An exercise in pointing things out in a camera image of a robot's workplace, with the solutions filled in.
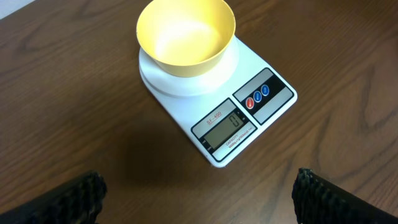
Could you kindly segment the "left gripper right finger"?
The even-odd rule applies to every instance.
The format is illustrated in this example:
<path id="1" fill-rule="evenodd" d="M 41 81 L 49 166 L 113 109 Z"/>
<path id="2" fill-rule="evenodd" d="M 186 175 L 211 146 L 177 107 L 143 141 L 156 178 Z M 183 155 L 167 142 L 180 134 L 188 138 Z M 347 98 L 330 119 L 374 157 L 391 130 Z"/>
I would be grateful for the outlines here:
<path id="1" fill-rule="evenodd" d="M 302 224 L 397 224 L 397 217 L 307 168 L 298 170 L 292 200 L 297 222 Z"/>

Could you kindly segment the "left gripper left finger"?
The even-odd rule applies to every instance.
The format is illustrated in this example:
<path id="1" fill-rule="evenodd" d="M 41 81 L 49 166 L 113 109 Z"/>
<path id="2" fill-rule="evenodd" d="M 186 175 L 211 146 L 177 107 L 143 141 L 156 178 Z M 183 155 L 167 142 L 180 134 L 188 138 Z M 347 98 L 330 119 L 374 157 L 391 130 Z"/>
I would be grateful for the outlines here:
<path id="1" fill-rule="evenodd" d="M 89 171 L 1 214 L 6 224 L 95 224 L 107 193 L 104 178 Z"/>

